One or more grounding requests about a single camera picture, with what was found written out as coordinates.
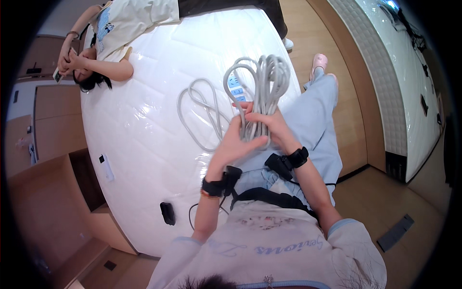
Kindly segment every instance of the power strip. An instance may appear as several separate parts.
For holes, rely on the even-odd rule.
[[[245,88],[241,86],[237,78],[234,76],[234,72],[231,72],[230,76],[228,77],[228,87],[231,91],[231,94],[237,99],[237,101],[250,101]],[[234,108],[234,110],[236,115],[239,114],[239,109]]]

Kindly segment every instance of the gray cable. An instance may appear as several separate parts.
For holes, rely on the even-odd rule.
[[[256,70],[254,70],[251,66],[247,64],[240,63],[241,61],[251,62],[251,64],[254,64],[256,66]],[[238,68],[247,69],[250,72],[250,74],[253,76],[254,83],[255,83],[254,93],[252,93],[249,87],[245,83],[243,83],[241,79],[239,78],[237,74]],[[251,123],[251,122],[246,121],[245,116],[244,116],[244,110],[242,109],[241,105],[239,104],[237,99],[234,97],[234,95],[232,95],[230,89],[228,88],[228,85],[227,85],[228,78],[232,72],[234,73],[234,76],[236,77],[236,79],[239,81],[239,84],[246,90],[247,93],[251,95],[254,101],[252,112],[258,112],[263,115],[272,115],[274,114],[274,112],[276,111],[278,107],[279,98],[284,95],[284,93],[287,91],[289,87],[289,80],[290,80],[289,66],[284,61],[284,59],[282,59],[281,57],[274,56],[274,55],[269,55],[268,57],[261,56],[258,62],[248,57],[241,57],[241,58],[238,58],[234,62],[234,65],[231,66],[226,71],[223,77],[223,88],[225,89],[225,92],[229,96],[229,98],[234,102],[234,104],[236,105],[241,115],[241,121],[244,127],[244,129],[241,128],[241,133],[240,133],[241,139],[243,141],[251,141],[254,138],[257,138],[261,135],[267,135],[268,142],[266,143],[264,147],[264,148],[267,148],[271,142],[271,133],[268,130],[267,126],[260,122]],[[203,94],[199,90],[193,87],[194,84],[199,81],[203,81],[207,83],[208,86],[210,86],[212,93],[213,93],[214,106],[211,106],[210,104],[208,104]],[[204,108],[206,109],[208,117],[212,124],[212,127],[215,130],[215,134],[217,135],[219,139],[219,143],[216,147],[206,148],[205,146],[203,146],[197,140],[194,133],[191,131],[191,129],[186,124],[186,121],[184,120],[183,114],[181,112],[181,100],[186,92],[188,92],[189,96],[194,102],[196,102],[199,105],[204,106]],[[197,93],[200,99],[196,98],[193,95],[193,92]],[[199,78],[191,82],[191,84],[187,88],[183,89],[178,95],[178,99],[176,101],[176,108],[177,108],[178,116],[180,117],[182,124],[184,125],[186,130],[189,132],[189,134],[192,136],[194,141],[205,151],[213,152],[220,145],[220,142],[223,140],[223,132],[221,130],[221,125],[220,125],[220,116],[222,116],[227,122],[230,122],[231,120],[228,119],[219,110],[217,94],[211,82],[205,78]],[[216,120],[213,119],[211,111],[215,112]]]

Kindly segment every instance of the hand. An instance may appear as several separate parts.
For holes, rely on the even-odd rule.
[[[68,40],[68,38],[66,38],[64,40],[64,43],[61,46],[61,51],[60,51],[59,57],[58,57],[58,70],[59,70],[59,73],[61,75],[64,75],[64,76],[68,75],[69,72],[71,71],[71,70],[69,70],[67,68],[64,68],[64,65],[68,64],[70,62],[70,60],[69,60],[69,50],[71,48],[71,42],[72,42],[72,39]]]
[[[281,147],[285,154],[292,154],[297,149],[302,148],[299,141],[295,139],[291,129],[287,125],[279,108],[273,115],[263,115],[257,112],[251,112],[253,102],[241,102],[242,108],[247,109],[245,119],[250,122],[262,122],[271,131],[271,140]]]
[[[86,67],[87,61],[88,58],[75,54],[75,51],[71,49],[71,51],[69,51],[69,63],[64,64],[63,67],[70,71],[81,69]]]
[[[205,176],[207,182],[221,180],[223,168],[227,164],[242,158],[268,141],[268,137],[264,135],[249,142],[244,142],[239,135],[240,128],[241,116],[236,116],[231,120],[228,131],[210,161],[207,175]]]

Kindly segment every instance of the smartphone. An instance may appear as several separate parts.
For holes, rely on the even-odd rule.
[[[74,51],[74,53],[75,53],[76,55],[78,55],[77,52],[75,51],[74,47],[71,47],[71,49]],[[53,73],[53,79],[56,81],[56,83],[59,84],[59,83],[61,82],[61,79],[62,79],[63,77],[64,77],[64,76],[62,76],[62,75],[59,73],[59,69],[56,68],[55,72]]]
[[[63,78],[64,76],[62,76],[60,73],[59,73],[59,69],[58,67],[56,68],[55,70],[55,73],[53,73],[53,79],[59,84],[61,82],[61,79]]]

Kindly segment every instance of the plastic wrap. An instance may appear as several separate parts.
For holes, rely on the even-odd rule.
[[[426,77],[423,55],[414,51],[405,28],[393,24],[377,0],[329,2],[350,30],[369,69],[382,116],[385,151],[407,157],[407,182],[423,165],[440,134],[430,71]],[[427,116],[421,94],[428,106]]]
[[[193,141],[178,118],[176,99],[196,78],[209,79],[220,109],[235,114],[223,90],[223,75],[242,56],[283,57],[291,83],[279,105],[284,110],[301,92],[281,39],[266,14],[253,6],[183,18],[180,24],[149,29],[135,39],[129,61],[133,77],[81,94],[88,148],[106,201],[120,227],[138,252],[161,256],[177,236],[190,236],[188,211],[199,201],[202,178],[211,154]],[[252,82],[249,75],[241,78]],[[201,87],[212,102],[210,88]],[[205,109],[189,98],[183,115],[205,145],[218,139]],[[115,180],[105,179],[99,164],[107,156]],[[167,225],[160,203],[172,203],[176,224]],[[195,208],[192,211],[194,221]],[[226,214],[220,212],[219,222]]]

